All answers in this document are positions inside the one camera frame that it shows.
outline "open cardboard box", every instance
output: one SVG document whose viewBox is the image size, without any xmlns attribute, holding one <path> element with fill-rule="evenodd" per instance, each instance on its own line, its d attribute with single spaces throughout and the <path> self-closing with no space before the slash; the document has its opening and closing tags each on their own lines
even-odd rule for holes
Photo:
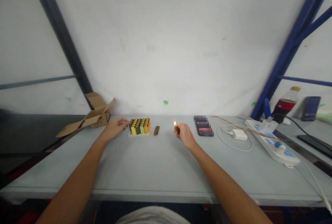
<svg viewBox="0 0 332 224">
<path fill-rule="evenodd" d="M 93 110 L 91 110 L 81 121 L 64 127 L 55 137 L 66 136 L 76 130 L 83 129 L 88 125 L 92 128 L 107 125 L 111 116 L 109 108 L 114 105 L 115 98 L 106 105 L 102 97 L 96 92 L 85 94 L 85 96 L 92 105 Z"/>
</svg>

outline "black phone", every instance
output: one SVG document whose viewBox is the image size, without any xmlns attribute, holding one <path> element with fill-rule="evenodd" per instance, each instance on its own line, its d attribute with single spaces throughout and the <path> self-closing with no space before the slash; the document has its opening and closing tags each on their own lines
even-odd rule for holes
<svg viewBox="0 0 332 224">
<path fill-rule="evenodd" d="M 301 121 L 314 121 L 321 97 L 305 97 Z"/>
<path fill-rule="evenodd" d="M 200 136 L 214 136 L 213 130 L 206 116 L 194 116 L 198 135 Z"/>
<path fill-rule="evenodd" d="M 298 135 L 297 138 L 332 159 L 332 146 L 318 138 L 311 138 L 308 135 Z"/>
</svg>

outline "person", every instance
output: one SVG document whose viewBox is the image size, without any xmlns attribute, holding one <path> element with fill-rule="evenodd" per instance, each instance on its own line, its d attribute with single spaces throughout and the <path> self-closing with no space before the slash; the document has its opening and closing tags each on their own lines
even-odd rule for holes
<svg viewBox="0 0 332 224">
<path fill-rule="evenodd" d="M 128 126 L 125 118 L 110 121 L 92 144 L 85 157 L 66 180 L 41 214 L 37 224 L 77 223 L 90 196 L 97 169 L 107 143 Z M 217 199 L 233 224 L 272 223 L 247 193 L 198 145 L 187 124 L 180 123 L 181 140 L 197 160 Z M 121 217 L 118 224 L 189 222 L 177 213 L 162 207 L 145 207 Z"/>
</svg>

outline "plastic bottle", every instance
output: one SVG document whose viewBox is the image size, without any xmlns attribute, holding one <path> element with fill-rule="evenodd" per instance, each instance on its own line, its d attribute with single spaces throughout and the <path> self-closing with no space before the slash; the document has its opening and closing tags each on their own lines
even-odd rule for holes
<svg viewBox="0 0 332 224">
<path fill-rule="evenodd" d="M 298 101 L 298 92 L 301 90 L 301 87 L 292 87 L 289 92 L 284 94 L 279 101 L 277 102 L 276 106 L 274 107 L 274 110 L 272 112 L 273 114 L 282 114 L 282 115 L 287 115 L 295 104 Z M 277 123 L 281 124 L 284 121 L 284 116 L 276 115 L 274 117 L 274 121 Z"/>
</svg>

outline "bottle cap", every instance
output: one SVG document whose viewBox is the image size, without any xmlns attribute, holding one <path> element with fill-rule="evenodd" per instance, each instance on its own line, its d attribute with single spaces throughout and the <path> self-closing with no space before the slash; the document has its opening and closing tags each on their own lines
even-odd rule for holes
<svg viewBox="0 0 332 224">
<path fill-rule="evenodd" d="M 301 90 L 301 87 L 291 87 L 291 90 L 292 90 L 292 91 L 300 91 L 300 90 Z"/>
</svg>

